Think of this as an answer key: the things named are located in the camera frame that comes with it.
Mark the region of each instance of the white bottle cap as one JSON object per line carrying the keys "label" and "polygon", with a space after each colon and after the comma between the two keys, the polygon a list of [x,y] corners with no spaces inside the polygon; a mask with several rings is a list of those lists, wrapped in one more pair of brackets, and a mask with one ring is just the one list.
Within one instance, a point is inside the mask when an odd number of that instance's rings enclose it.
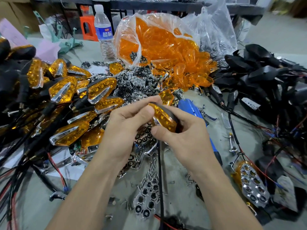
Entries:
{"label": "white bottle cap", "polygon": [[100,13],[103,14],[103,5],[94,5],[94,9],[96,11],[96,13]]}

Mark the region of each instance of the table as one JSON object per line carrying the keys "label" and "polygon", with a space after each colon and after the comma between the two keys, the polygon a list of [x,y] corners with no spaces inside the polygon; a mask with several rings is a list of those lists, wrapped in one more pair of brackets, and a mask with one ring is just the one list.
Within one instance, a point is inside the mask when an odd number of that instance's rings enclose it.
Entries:
{"label": "table", "polygon": [[[28,38],[30,43],[37,45],[40,39]],[[85,60],[92,62],[99,60],[100,47],[98,42],[83,41],[83,46],[76,47],[74,50],[69,51],[63,56],[69,59],[72,64],[80,66]],[[288,59],[295,60],[301,59],[297,62],[307,65],[306,57],[299,55],[288,55]],[[189,90],[184,93],[184,97],[194,100],[194,104],[198,107],[206,106],[206,113],[213,117],[221,117],[221,109],[216,107],[207,97],[199,96],[197,92]],[[247,117],[256,123],[262,123],[256,116],[250,115],[240,105],[236,106],[236,112],[244,117]],[[216,148],[221,154],[223,161],[223,168],[226,174],[229,174],[228,163],[232,161],[233,156],[229,153],[229,141],[223,136],[226,135],[223,123],[220,120],[215,122],[209,121],[208,132],[215,144]],[[237,137],[240,141],[240,146],[249,158],[255,160],[262,156],[262,141],[265,139],[264,135],[256,130],[251,125],[233,117],[233,125],[236,129]],[[131,187],[130,181],[134,184],[138,184],[144,175],[146,174],[147,163],[143,162],[139,171],[129,171],[122,179],[118,179],[111,191],[111,196],[115,196],[120,199],[115,206],[109,206],[106,210],[106,214],[113,214],[113,219],[107,221],[104,229],[123,229],[123,230],[156,230],[159,228],[159,222],[152,218],[145,222],[136,221],[133,211],[129,212],[125,210],[124,206],[119,204],[125,199],[130,201],[136,196],[137,188]],[[164,153],[162,156],[162,169],[164,172],[164,192],[172,195],[164,196],[165,202],[165,215],[177,215],[186,224],[187,228],[194,229],[211,229],[209,216],[204,203],[196,196],[194,186],[186,186],[186,169],[177,161],[171,150]],[[61,187],[59,178],[50,177],[51,181]],[[167,184],[169,181],[175,181],[174,184]],[[73,186],[76,181],[67,179],[70,186]],[[62,201],[54,200],[49,202],[48,197],[51,192],[45,187],[45,185],[39,180],[36,174],[28,173],[27,178],[24,180],[21,186],[21,195],[17,198],[17,216],[20,229],[42,230],[44,229],[52,216],[55,214],[57,208]],[[302,220],[297,221],[295,224],[291,223],[291,229],[305,229]],[[274,220],[265,226],[266,230],[275,229],[276,225],[287,225],[287,221]],[[0,230],[6,229],[6,223],[0,225]]]}
{"label": "table", "polygon": [[[148,2],[143,0],[110,0],[110,2],[99,1],[99,0],[31,0],[32,2],[52,2],[52,3],[75,3],[79,15],[82,16],[80,5],[90,5],[93,8],[95,15],[94,5],[102,4],[104,7],[104,12],[111,22],[112,31],[114,34],[111,10],[159,10],[159,11],[179,11],[186,13],[199,14],[203,6],[209,6],[210,3],[182,3],[182,2]],[[227,0],[227,8],[231,16],[242,16],[253,24],[257,24],[262,18],[264,12],[266,11],[271,0],[265,0],[264,2],[258,3],[260,0],[235,0],[231,2]]]}

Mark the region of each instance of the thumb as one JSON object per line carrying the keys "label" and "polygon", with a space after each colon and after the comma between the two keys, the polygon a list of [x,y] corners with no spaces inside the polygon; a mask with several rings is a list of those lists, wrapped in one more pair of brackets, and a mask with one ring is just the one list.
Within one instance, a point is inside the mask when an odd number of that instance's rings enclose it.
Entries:
{"label": "thumb", "polygon": [[154,109],[151,106],[145,106],[134,117],[130,118],[130,124],[138,130],[140,126],[148,123],[154,116]]}
{"label": "thumb", "polygon": [[176,133],[172,133],[162,126],[154,126],[151,129],[151,134],[158,140],[167,142],[170,146],[175,141]]}

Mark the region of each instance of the right hand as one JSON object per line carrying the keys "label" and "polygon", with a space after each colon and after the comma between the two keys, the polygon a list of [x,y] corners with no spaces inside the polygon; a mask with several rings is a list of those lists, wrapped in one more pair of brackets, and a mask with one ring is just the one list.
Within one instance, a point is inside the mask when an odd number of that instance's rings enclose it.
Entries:
{"label": "right hand", "polygon": [[179,162],[193,175],[204,169],[220,166],[211,146],[206,123],[179,108],[163,105],[169,109],[183,125],[182,133],[172,133],[162,126],[154,126],[151,134],[172,148]]}

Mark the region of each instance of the blue bottle label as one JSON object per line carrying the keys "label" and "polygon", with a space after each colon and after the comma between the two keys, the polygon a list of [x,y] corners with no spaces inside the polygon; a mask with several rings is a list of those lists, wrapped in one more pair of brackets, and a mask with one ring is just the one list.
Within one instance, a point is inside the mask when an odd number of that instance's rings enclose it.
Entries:
{"label": "blue bottle label", "polygon": [[111,27],[95,27],[96,34],[100,40],[108,40],[113,38]]}

